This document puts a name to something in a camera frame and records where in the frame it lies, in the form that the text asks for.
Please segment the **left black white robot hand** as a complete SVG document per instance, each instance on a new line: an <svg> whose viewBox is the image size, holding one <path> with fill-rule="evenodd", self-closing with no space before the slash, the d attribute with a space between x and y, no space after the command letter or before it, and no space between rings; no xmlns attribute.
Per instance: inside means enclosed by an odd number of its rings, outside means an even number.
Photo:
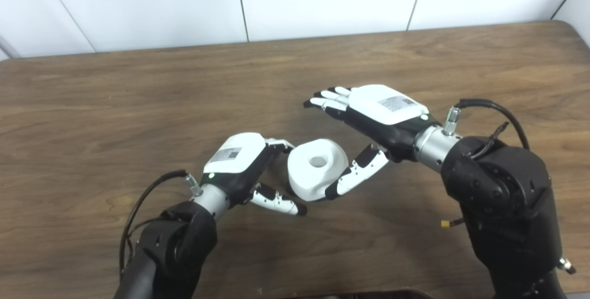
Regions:
<svg viewBox="0 0 590 299"><path fill-rule="evenodd" d="M253 203L271 211L303 217L307 207L260 182L260 177L278 154L295 146L284 139L266 139L259 133L230 136L204 165L200 188L192 202L204 207L218 221L237 205Z"/></svg>

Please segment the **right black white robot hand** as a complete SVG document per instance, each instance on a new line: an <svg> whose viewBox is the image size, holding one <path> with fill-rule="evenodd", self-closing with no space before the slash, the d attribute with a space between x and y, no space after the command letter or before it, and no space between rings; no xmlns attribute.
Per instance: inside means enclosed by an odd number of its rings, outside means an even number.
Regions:
<svg viewBox="0 0 590 299"><path fill-rule="evenodd" d="M426 129L437 125L426 106L379 84L318 91L303 106L321 109L371 140L327 186L327 200L344 196L389 162L416 162L417 139Z"/></svg>

